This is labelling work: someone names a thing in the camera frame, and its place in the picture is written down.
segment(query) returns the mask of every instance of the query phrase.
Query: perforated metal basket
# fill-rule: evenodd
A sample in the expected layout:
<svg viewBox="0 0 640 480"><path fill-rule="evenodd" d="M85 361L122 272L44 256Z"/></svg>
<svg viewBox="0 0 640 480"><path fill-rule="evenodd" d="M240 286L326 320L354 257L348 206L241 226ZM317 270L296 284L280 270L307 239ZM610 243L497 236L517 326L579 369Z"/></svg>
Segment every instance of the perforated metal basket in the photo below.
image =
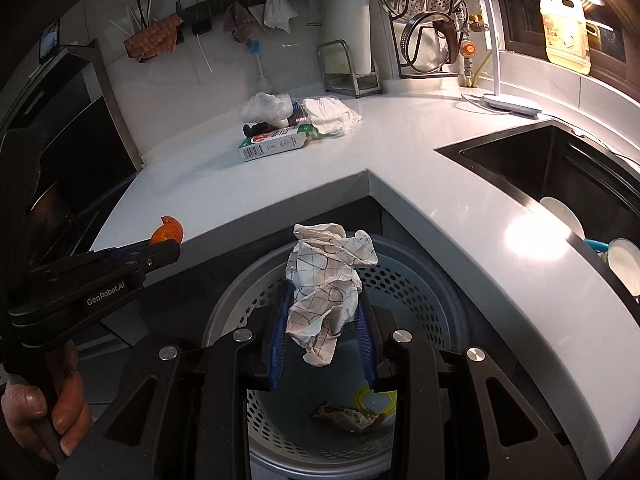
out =
<svg viewBox="0 0 640 480"><path fill-rule="evenodd" d="M373 241L378 265L358 269L370 302L390 310L401 328L427 338L434 347L462 351L468 323L450 278L436 263L390 240ZM273 303L292 247L273 251L236 278L209 319L204 345L245 326L255 308ZM252 460L294 479L367 479L388 469L393 417L363 435L336 430L311 417L324 400L354 406L356 392L367 384L353 324L345 325L330 365L313 368L302 360L303 353L290 342L277 390L247 393Z"/></svg>

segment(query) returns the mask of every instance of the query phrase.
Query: white lamp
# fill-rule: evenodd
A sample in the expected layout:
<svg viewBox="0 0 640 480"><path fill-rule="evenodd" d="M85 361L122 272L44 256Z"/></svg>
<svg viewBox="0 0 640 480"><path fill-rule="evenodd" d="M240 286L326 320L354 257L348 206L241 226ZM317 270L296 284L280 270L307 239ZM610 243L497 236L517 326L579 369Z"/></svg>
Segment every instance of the white lamp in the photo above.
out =
<svg viewBox="0 0 640 480"><path fill-rule="evenodd" d="M515 95L502 94L500 92L500 53L498 52L498 38L495 33L495 14L492 0L484 0L486 3L487 18L489 21L489 35L491 36L492 59L494 61L494 93L485 94L485 102L498 110L508 110L520 114L535 116L542 112L540 105L530 99Z"/></svg>

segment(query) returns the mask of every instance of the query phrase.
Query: window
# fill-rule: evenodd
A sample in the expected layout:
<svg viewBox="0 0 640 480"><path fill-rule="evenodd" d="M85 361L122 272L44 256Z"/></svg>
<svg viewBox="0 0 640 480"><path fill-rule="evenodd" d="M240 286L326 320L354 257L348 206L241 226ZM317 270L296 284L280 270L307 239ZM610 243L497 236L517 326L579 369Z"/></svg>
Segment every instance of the window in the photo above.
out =
<svg viewBox="0 0 640 480"><path fill-rule="evenodd" d="M540 0L499 0L507 50L546 59L545 33ZM630 40L611 6L584 1L584 15L594 78L640 101L640 63Z"/></svg>

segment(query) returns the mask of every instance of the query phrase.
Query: kitchen sink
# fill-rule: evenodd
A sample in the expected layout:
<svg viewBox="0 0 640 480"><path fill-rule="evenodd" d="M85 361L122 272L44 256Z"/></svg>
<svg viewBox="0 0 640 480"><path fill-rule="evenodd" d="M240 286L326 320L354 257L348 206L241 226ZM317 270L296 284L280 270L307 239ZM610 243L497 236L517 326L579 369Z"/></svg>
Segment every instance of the kitchen sink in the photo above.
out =
<svg viewBox="0 0 640 480"><path fill-rule="evenodd" d="M545 121L437 151L536 210L552 196L579 218L586 238L627 238L640 246L640 180L626 162L559 121ZM607 280L640 324L638 304L577 235L569 243Z"/></svg>

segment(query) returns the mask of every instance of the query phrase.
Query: screw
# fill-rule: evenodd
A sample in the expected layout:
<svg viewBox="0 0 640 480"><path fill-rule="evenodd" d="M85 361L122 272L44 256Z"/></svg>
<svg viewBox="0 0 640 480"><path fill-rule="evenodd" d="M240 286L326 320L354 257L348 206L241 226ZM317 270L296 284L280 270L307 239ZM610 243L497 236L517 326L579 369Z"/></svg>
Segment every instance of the screw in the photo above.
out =
<svg viewBox="0 0 640 480"><path fill-rule="evenodd" d="M484 361L486 354L479 348L470 348L466 351L466 356L472 361L479 363L480 361Z"/></svg>
<svg viewBox="0 0 640 480"><path fill-rule="evenodd" d="M414 336L408 330L396 330L394 332L394 339L399 343L408 343Z"/></svg>
<svg viewBox="0 0 640 480"><path fill-rule="evenodd" d="M165 346L158 352L158 357L162 361L170 361L178 355L178 349L175 346Z"/></svg>
<svg viewBox="0 0 640 480"><path fill-rule="evenodd" d="M244 343L245 341L249 341L254 336L254 333L251 332L248 328L239 328L234 332L234 339L239 343Z"/></svg>

